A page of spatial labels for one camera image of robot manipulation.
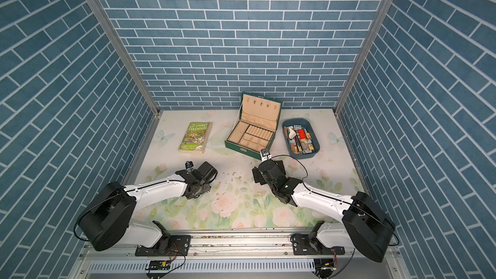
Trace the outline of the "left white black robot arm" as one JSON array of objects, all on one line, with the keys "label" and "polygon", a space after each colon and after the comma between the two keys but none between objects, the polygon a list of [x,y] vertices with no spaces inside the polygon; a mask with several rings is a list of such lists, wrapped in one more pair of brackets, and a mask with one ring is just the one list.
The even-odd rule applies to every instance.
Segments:
[{"label": "left white black robot arm", "polygon": [[185,163],[185,169],[152,182],[138,185],[108,183],[76,219],[85,238],[96,251],[114,245],[137,245],[137,256],[157,256],[174,249],[171,235],[158,221],[143,222],[133,216],[141,209],[171,198],[197,198],[211,189],[218,171],[208,162],[195,169]]}]

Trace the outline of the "green jewelry box beige lining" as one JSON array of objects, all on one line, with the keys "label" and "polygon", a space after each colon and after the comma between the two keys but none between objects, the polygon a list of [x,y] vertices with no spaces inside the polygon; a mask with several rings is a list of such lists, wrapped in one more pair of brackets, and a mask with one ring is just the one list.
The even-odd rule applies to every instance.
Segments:
[{"label": "green jewelry box beige lining", "polygon": [[244,92],[238,119],[225,140],[226,148],[261,159],[260,152],[274,142],[281,109],[278,101]]}]

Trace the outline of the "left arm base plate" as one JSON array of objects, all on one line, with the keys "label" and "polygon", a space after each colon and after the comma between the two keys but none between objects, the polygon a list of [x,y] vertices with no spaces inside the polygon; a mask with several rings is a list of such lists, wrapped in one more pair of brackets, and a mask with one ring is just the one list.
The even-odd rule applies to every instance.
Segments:
[{"label": "left arm base plate", "polygon": [[164,257],[188,255],[192,237],[190,235],[162,236],[152,247],[138,246],[135,251],[136,257]]}]

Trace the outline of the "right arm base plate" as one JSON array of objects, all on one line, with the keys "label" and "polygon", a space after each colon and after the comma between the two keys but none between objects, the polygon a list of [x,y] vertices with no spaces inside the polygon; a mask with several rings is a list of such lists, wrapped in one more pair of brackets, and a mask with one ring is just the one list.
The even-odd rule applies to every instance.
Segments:
[{"label": "right arm base plate", "polygon": [[296,256],[307,255],[344,255],[346,250],[344,247],[334,246],[331,248],[321,244],[316,237],[295,233],[290,236],[292,243],[293,254]]}]

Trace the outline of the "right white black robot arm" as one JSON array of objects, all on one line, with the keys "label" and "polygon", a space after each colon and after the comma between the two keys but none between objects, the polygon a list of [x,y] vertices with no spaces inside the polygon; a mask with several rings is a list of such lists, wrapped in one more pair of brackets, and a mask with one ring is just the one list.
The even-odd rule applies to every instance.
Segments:
[{"label": "right white black robot arm", "polygon": [[352,245],[374,262],[382,262],[390,241],[395,237],[395,223],[365,192],[353,196],[338,195],[287,177],[281,160],[268,159],[252,168],[253,178],[268,185],[283,204],[308,208],[344,225],[344,247]]}]

